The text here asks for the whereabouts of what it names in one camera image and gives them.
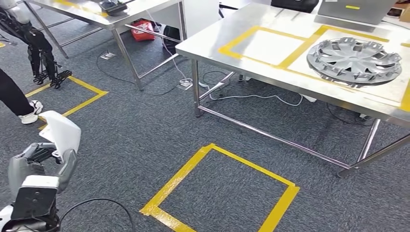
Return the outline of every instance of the white sneaker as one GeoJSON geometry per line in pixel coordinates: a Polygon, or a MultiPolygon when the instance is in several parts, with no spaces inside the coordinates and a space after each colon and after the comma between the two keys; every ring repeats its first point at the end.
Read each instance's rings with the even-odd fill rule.
{"type": "Polygon", "coordinates": [[[38,114],[41,113],[43,109],[43,104],[41,102],[32,100],[29,104],[33,107],[34,111],[28,115],[19,116],[21,119],[21,123],[23,124],[30,124],[38,120],[38,114]]]}

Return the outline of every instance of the black pants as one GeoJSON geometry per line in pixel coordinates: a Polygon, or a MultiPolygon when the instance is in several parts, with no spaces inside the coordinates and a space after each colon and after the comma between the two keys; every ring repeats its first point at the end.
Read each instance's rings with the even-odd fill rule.
{"type": "Polygon", "coordinates": [[[26,96],[15,82],[0,69],[0,101],[2,101],[15,115],[24,116],[33,112],[26,96]]]}

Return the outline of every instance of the person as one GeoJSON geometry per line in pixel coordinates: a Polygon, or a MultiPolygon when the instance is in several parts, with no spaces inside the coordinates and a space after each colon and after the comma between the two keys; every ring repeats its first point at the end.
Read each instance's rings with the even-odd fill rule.
{"type": "Polygon", "coordinates": [[[23,124],[37,121],[38,114],[43,109],[41,102],[29,101],[12,78],[2,69],[0,69],[0,101],[18,116],[23,124]]]}

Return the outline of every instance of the yellow tape square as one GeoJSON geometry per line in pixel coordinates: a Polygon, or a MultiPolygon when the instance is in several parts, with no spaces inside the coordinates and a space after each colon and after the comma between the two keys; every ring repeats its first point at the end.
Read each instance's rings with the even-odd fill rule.
{"type": "MultiPolygon", "coordinates": [[[[67,112],[63,113],[62,115],[63,115],[64,117],[67,117],[68,115],[71,115],[71,114],[73,114],[74,112],[77,112],[78,110],[80,110],[80,109],[84,108],[85,106],[87,106],[87,105],[93,103],[94,101],[96,101],[97,99],[101,98],[102,96],[104,96],[105,94],[108,93],[107,91],[100,90],[100,89],[98,89],[98,88],[96,88],[96,87],[94,87],[94,86],[92,86],[92,85],[90,85],[90,84],[87,84],[86,82],[84,82],[84,81],[82,81],[82,80],[79,80],[79,79],[77,79],[77,78],[75,78],[75,77],[73,77],[73,76],[69,76],[68,79],[71,80],[71,81],[73,81],[74,83],[76,83],[76,84],[78,84],[78,85],[80,85],[80,86],[82,86],[82,87],[84,87],[84,88],[90,90],[90,91],[95,92],[97,95],[95,95],[94,97],[88,99],[87,101],[85,101],[85,102],[79,104],[78,106],[76,106],[76,107],[74,107],[74,108],[68,110],[67,112]]],[[[32,91],[32,92],[26,94],[26,98],[31,97],[31,96],[33,96],[34,94],[39,93],[39,92],[41,92],[41,91],[43,91],[43,90],[45,90],[45,89],[47,89],[47,88],[49,88],[49,87],[50,87],[49,84],[44,85],[44,86],[42,86],[42,87],[40,87],[40,88],[38,88],[38,89],[36,89],[36,90],[34,90],[34,91],[32,91]]],[[[39,127],[39,129],[42,130],[42,129],[44,129],[44,127],[46,127],[46,125],[39,127]]]]}
{"type": "Polygon", "coordinates": [[[295,183],[263,168],[260,167],[244,158],[241,158],[227,150],[224,150],[215,144],[209,144],[198,150],[195,155],[193,155],[188,162],[182,166],[181,169],[155,194],[155,196],[140,210],[140,213],[145,216],[153,216],[155,219],[169,227],[176,232],[195,232],[194,229],[188,225],[182,223],[178,219],[174,218],[172,215],[168,214],[164,210],[159,208],[159,205],[171,194],[171,192],[182,182],[182,180],[195,168],[195,166],[211,151],[216,150],[234,160],[241,162],[253,169],[262,172],[271,178],[282,182],[288,187],[282,194],[279,201],[276,203],[272,211],[267,216],[266,220],[263,222],[262,226],[259,228],[258,232],[272,232],[278,225],[280,219],[284,215],[285,211],[288,209],[289,205],[292,203],[296,194],[299,191],[299,187],[295,183]]]}

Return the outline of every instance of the floor marking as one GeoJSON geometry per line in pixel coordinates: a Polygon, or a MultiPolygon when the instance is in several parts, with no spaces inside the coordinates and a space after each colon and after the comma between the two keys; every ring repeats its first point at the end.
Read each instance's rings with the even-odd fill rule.
{"type": "MultiPolygon", "coordinates": [[[[319,81],[327,82],[329,84],[337,85],[337,86],[342,87],[344,90],[347,90],[347,91],[350,91],[350,92],[357,92],[359,90],[352,89],[350,87],[341,85],[339,83],[330,82],[328,80],[317,78],[317,77],[312,76],[312,75],[308,75],[308,74],[305,74],[305,73],[300,73],[298,71],[294,71],[294,70],[291,70],[291,69],[288,68],[293,62],[295,62],[295,60],[297,60],[304,52],[306,52],[306,50],[309,49],[318,39],[320,39],[320,37],[323,34],[325,34],[328,30],[339,31],[339,32],[342,32],[342,33],[355,35],[355,36],[360,36],[360,37],[364,37],[364,38],[368,38],[368,39],[372,39],[372,40],[376,40],[376,41],[380,41],[380,42],[385,42],[385,43],[389,42],[388,39],[385,39],[385,38],[382,38],[382,37],[369,35],[369,34],[364,34],[364,33],[351,31],[351,30],[346,30],[346,29],[342,29],[342,28],[336,28],[336,27],[332,27],[332,26],[328,26],[328,25],[322,25],[309,38],[304,38],[304,37],[288,34],[288,33],[282,32],[282,31],[272,30],[272,29],[269,29],[269,28],[263,28],[263,27],[260,27],[260,26],[254,26],[254,27],[251,27],[249,30],[245,31],[244,33],[242,33],[241,35],[239,35],[238,37],[236,37],[233,40],[229,41],[226,45],[220,47],[218,49],[218,51],[220,53],[224,54],[224,55],[227,55],[227,56],[230,56],[230,57],[233,57],[233,58],[236,58],[236,59],[242,59],[242,58],[250,59],[250,60],[253,60],[253,61],[261,63],[261,64],[269,65],[272,68],[282,69],[282,70],[290,72],[290,73],[302,75],[302,76],[305,76],[305,77],[313,78],[315,80],[319,80],[319,81]],[[247,57],[247,56],[244,56],[240,53],[232,51],[233,47],[235,47],[236,45],[238,45],[239,43],[244,41],[249,36],[253,35],[258,30],[263,30],[263,31],[267,31],[267,32],[270,32],[270,33],[274,33],[274,34],[287,36],[287,37],[294,38],[294,39],[299,39],[299,40],[302,40],[302,41],[305,41],[305,42],[303,44],[301,44],[297,49],[295,49],[279,65],[270,64],[268,62],[258,60],[258,59],[252,58],[252,57],[247,57]]],[[[402,43],[401,45],[404,46],[404,47],[410,47],[410,43],[402,43]]],[[[400,104],[398,109],[410,112],[410,81],[408,83],[408,87],[406,88],[406,90],[403,94],[401,102],[398,102],[398,103],[400,104]]]]}
{"type": "MultiPolygon", "coordinates": [[[[95,92],[97,95],[95,95],[94,97],[92,97],[92,98],[86,100],[85,102],[79,104],[78,106],[76,106],[76,107],[74,107],[74,108],[68,110],[67,112],[63,113],[62,115],[63,115],[64,117],[67,117],[68,115],[71,115],[71,114],[73,114],[74,112],[77,112],[78,110],[80,110],[80,109],[84,108],[85,106],[87,106],[87,105],[89,105],[89,104],[95,102],[96,100],[98,100],[99,98],[101,98],[102,96],[104,96],[104,95],[106,95],[106,94],[108,93],[107,91],[103,91],[103,90],[101,90],[101,89],[98,89],[98,88],[96,88],[96,87],[94,87],[94,86],[92,86],[92,85],[90,85],[90,84],[88,84],[88,83],[86,83],[86,82],[84,82],[84,81],[82,81],[82,80],[79,80],[79,79],[77,79],[77,78],[75,78],[75,77],[73,77],[73,76],[69,76],[68,79],[70,79],[71,81],[73,81],[74,83],[76,83],[76,84],[78,84],[78,85],[81,85],[82,87],[84,87],[84,88],[86,88],[86,89],[89,89],[89,90],[95,92]]],[[[41,91],[43,91],[43,90],[45,90],[45,89],[47,89],[47,88],[49,88],[49,87],[50,87],[50,84],[46,84],[46,85],[41,86],[40,88],[38,88],[38,89],[36,89],[36,90],[34,90],[34,91],[28,93],[28,94],[26,94],[25,96],[26,96],[26,98],[31,97],[31,96],[33,96],[34,94],[39,93],[39,92],[41,92],[41,91]]],[[[39,119],[40,119],[41,121],[43,121],[43,122],[46,122],[46,120],[45,120],[44,118],[42,118],[42,117],[39,117],[39,119]]],[[[44,129],[46,126],[47,126],[47,124],[45,124],[45,125],[39,127],[39,130],[44,129]]]]}
{"type": "Polygon", "coordinates": [[[33,90],[32,92],[26,94],[25,96],[26,96],[26,98],[29,98],[29,97],[33,96],[34,94],[39,93],[39,92],[41,92],[41,91],[43,91],[43,90],[45,90],[46,88],[49,88],[49,87],[50,87],[50,84],[46,84],[44,86],[41,86],[38,89],[33,90]]]}
{"type": "Polygon", "coordinates": [[[285,190],[278,203],[275,205],[272,212],[270,212],[258,232],[272,232],[275,229],[275,227],[279,224],[280,219],[288,209],[289,205],[291,205],[299,189],[299,187],[289,186],[285,190]]]}
{"type": "Polygon", "coordinates": [[[174,231],[178,232],[195,232],[191,227],[185,225],[184,223],[180,222],[175,217],[169,215],[167,212],[163,211],[162,209],[155,207],[151,211],[151,215],[162,222],[167,227],[173,229],[174,231]]]}
{"type": "Polygon", "coordinates": [[[299,191],[299,187],[296,187],[295,183],[265,169],[261,166],[258,166],[242,157],[239,157],[232,152],[224,150],[215,144],[209,144],[199,149],[189,160],[186,162],[181,169],[155,194],[151,200],[140,210],[140,213],[145,216],[152,216],[162,224],[166,225],[175,232],[196,232],[194,229],[188,225],[182,223],[172,215],[163,211],[159,208],[159,205],[169,196],[169,194],[178,186],[179,183],[195,168],[195,166],[212,150],[216,150],[226,156],[233,158],[236,161],[239,161],[251,168],[254,168],[275,180],[282,182],[287,185],[287,189],[280,197],[277,204],[273,207],[272,211],[267,216],[266,220],[263,222],[261,228],[258,232],[272,232],[280,219],[288,209],[289,205],[292,203],[296,194],[299,191]]]}

